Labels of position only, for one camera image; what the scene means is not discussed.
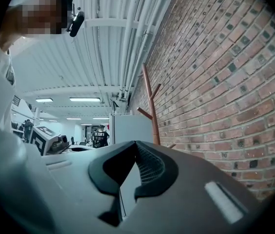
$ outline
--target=ceiling light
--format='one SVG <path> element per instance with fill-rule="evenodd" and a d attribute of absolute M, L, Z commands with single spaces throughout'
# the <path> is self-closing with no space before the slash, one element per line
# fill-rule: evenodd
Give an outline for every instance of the ceiling light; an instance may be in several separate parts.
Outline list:
<path fill-rule="evenodd" d="M 86 101 L 86 102 L 100 102 L 100 98 L 69 98 L 71 101 Z"/>
<path fill-rule="evenodd" d="M 52 102 L 51 98 L 44 98 L 44 99 L 36 99 L 36 102 Z"/>

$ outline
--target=white ceiling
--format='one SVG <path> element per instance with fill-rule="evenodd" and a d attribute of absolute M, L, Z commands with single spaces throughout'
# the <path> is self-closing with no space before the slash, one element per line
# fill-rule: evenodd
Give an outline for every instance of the white ceiling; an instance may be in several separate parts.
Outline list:
<path fill-rule="evenodd" d="M 78 7 L 85 12 L 75 38 L 68 33 L 45 40 L 21 38 L 12 46 L 17 95 L 60 119 L 95 123 L 92 117 L 112 111 L 110 99 L 124 111 L 126 100 L 118 96 L 128 98 L 126 87 L 133 92 L 170 1 L 74 0 L 76 12 Z M 71 102 L 69 97 L 99 97 L 101 103 Z M 37 98 L 53 102 L 37 103 Z"/>

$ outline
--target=brick wall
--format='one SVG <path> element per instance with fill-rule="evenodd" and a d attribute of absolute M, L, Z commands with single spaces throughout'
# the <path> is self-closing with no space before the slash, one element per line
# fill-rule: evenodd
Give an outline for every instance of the brick wall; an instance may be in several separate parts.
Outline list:
<path fill-rule="evenodd" d="M 147 60 L 162 145 L 260 198 L 275 192 L 275 14 L 265 0 L 173 0 Z M 148 110 L 140 78 L 130 101 Z"/>

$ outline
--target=wooden coat rack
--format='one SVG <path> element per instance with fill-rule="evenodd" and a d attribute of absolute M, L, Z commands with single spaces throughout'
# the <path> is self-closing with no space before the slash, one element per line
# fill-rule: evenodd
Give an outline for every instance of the wooden coat rack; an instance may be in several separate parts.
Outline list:
<path fill-rule="evenodd" d="M 154 98 L 155 98 L 161 84 L 159 83 L 156 86 L 155 90 L 152 92 L 152 88 L 151 88 L 151 84 L 149 82 L 148 73 L 147 73 L 145 63 L 143 63 L 142 70 L 143 70 L 143 77 L 144 77 L 146 90 L 147 90 L 147 98 L 148 98 L 147 100 L 148 100 L 149 111 L 151 114 L 147 113 L 140 107 L 138 107 L 137 110 L 152 121 L 154 144 L 160 145 L 159 129 L 158 129 L 157 116 L 156 116 L 155 105 L 154 105 Z M 175 146 L 175 144 L 171 144 L 168 147 L 172 148 L 174 146 Z"/>

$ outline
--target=mesh panel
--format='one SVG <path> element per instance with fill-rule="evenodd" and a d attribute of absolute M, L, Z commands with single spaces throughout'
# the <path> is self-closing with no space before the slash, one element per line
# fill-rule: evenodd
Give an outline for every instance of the mesh panel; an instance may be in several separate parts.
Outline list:
<path fill-rule="evenodd" d="M 161 159 L 140 146 L 138 146 L 136 163 L 139 168 L 142 185 L 156 179 L 164 171 L 164 163 Z"/>

